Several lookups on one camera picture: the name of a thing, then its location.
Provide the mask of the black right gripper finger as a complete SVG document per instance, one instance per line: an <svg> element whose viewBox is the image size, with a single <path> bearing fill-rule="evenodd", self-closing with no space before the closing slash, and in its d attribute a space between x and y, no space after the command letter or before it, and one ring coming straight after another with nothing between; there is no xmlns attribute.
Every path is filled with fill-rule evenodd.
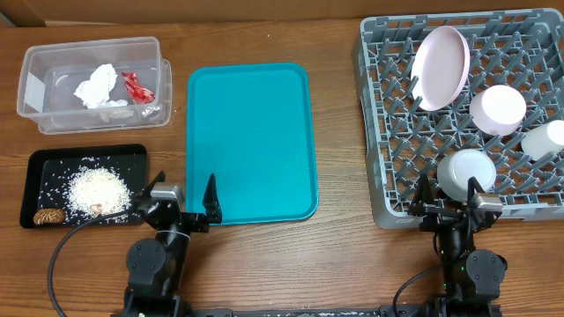
<svg viewBox="0 0 564 317"><path fill-rule="evenodd" d="M427 207L434 207L435 198L426 173L419 176L415 196L412 199L412 214L426 214Z"/></svg>
<svg viewBox="0 0 564 317"><path fill-rule="evenodd" d="M467 195L474 196L476 193L485 193L476 177L472 176L467 182Z"/></svg>

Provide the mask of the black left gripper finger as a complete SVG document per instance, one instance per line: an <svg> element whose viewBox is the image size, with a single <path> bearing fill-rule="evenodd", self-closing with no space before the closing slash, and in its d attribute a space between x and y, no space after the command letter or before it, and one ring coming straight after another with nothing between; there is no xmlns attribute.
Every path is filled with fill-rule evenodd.
<svg viewBox="0 0 564 317"><path fill-rule="evenodd" d="M203 198L204 214L209 224L221 224L223 215L217 193L216 177L210 174L209 180L204 191Z"/></svg>
<svg viewBox="0 0 564 317"><path fill-rule="evenodd" d="M149 199L151 197L151 191L158 182L164 182L166 179L166 174L164 171L160 171L155 178L146 185L140 192L136 194L136 202L140 203L144 199Z"/></svg>

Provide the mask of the grey green bowl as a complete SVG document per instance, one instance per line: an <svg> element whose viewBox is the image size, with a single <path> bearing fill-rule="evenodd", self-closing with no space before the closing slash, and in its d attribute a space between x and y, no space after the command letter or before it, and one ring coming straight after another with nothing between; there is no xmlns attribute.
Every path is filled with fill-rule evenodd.
<svg viewBox="0 0 564 317"><path fill-rule="evenodd" d="M494 163L482 151L456 151L443 158L437 168L441 190L454 201L467 201L468 180L471 177L475 177L485 191L495 183L497 172Z"/></svg>

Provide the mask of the white rice pile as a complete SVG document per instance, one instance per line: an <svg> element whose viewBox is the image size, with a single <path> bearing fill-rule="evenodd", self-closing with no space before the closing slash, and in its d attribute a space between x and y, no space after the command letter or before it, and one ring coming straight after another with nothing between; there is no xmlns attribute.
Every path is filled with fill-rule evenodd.
<svg viewBox="0 0 564 317"><path fill-rule="evenodd" d="M131 206L131 191L119 174L104 167L81 168L63 191L65 208L89 218L126 211Z"/></svg>

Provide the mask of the white round bowl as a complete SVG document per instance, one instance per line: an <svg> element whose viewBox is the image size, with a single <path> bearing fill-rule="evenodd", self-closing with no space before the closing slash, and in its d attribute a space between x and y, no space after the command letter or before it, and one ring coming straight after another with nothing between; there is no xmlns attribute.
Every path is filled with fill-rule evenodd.
<svg viewBox="0 0 564 317"><path fill-rule="evenodd" d="M516 131L525 112L523 95L507 85L487 88L472 99L469 107L474 125L492 136L506 136Z"/></svg>

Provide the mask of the red snack wrapper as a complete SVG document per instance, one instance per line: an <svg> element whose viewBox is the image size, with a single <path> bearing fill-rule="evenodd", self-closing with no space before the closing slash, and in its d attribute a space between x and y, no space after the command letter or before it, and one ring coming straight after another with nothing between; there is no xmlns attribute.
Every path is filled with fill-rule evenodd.
<svg viewBox="0 0 564 317"><path fill-rule="evenodd" d="M130 98L138 105L148 104L155 100L154 92L142 86L135 72L123 72L124 86Z"/></svg>

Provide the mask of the white paper cup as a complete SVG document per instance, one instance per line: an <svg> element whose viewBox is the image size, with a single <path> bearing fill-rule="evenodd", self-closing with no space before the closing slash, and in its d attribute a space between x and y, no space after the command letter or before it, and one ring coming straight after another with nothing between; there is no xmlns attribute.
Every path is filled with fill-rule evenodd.
<svg viewBox="0 0 564 317"><path fill-rule="evenodd" d="M548 153L557 153L564 147L564 122L555 120L525 133L521 142L523 153L539 160Z"/></svg>

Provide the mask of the white napkin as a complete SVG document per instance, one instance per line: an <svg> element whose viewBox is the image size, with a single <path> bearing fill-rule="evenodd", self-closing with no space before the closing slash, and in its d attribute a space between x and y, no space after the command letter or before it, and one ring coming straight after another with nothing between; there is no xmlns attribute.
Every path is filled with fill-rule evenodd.
<svg viewBox="0 0 564 317"><path fill-rule="evenodd" d="M97 109L101 109L101 112L99 113L100 118L104 122L110 122L114 119L125 119L131 117L134 114L134 111L125 109L128 105L129 103L127 100L110 100L99 104Z"/></svg>
<svg viewBox="0 0 564 317"><path fill-rule="evenodd" d="M86 81L79 84L74 95L89 109L107 107L109 94L115 87L117 73L111 63L99 66Z"/></svg>

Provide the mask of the brown mushroom piece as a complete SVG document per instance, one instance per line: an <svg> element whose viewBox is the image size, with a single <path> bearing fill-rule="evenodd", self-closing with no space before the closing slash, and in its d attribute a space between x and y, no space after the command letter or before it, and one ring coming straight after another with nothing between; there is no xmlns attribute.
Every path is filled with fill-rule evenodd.
<svg viewBox="0 0 564 317"><path fill-rule="evenodd" d="M41 209L33 216L33 223L36 226L61 225L66 219L63 209Z"/></svg>

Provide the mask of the white round plate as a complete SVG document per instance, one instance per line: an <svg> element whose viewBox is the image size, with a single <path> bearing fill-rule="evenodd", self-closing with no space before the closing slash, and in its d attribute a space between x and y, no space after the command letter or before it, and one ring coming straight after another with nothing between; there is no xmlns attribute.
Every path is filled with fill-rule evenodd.
<svg viewBox="0 0 564 317"><path fill-rule="evenodd" d="M420 44L411 69L412 96L419 108L437 111L462 91L470 68L466 39L452 26L435 28Z"/></svg>

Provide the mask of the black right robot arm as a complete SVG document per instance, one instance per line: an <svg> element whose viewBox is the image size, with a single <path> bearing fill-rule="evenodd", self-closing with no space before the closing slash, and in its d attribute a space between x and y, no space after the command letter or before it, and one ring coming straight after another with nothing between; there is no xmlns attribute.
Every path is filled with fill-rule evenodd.
<svg viewBox="0 0 564 317"><path fill-rule="evenodd" d="M474 177L467 182L466 203L454 208L438 206L427 175L419 177L408 213L422 218L422 232L434 235L434 250L441 263L414 276L400 289L439 269L444 293L428 299L414 316L502 315L493 302L501 295L507 260L489 250L477 249L474 242L474 234L491 228L501 216L502 207L500 197L487 193Z"/></svg>

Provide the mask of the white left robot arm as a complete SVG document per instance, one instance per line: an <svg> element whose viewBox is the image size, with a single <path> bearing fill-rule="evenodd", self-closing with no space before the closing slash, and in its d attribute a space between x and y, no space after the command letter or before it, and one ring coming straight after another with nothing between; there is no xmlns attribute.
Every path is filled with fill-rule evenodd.
<svg viewBox="0 0 564 317"><path fill-rule="evenodd" d="M133 199L133 211L155 230L155 236L139 240L126 255L129 271L122 316L194 316L180 288L190 234L208 232L222 222L216 177L211 174L204 191L204 212L182 209L182 189L165 182L160 172Z"/></svg>

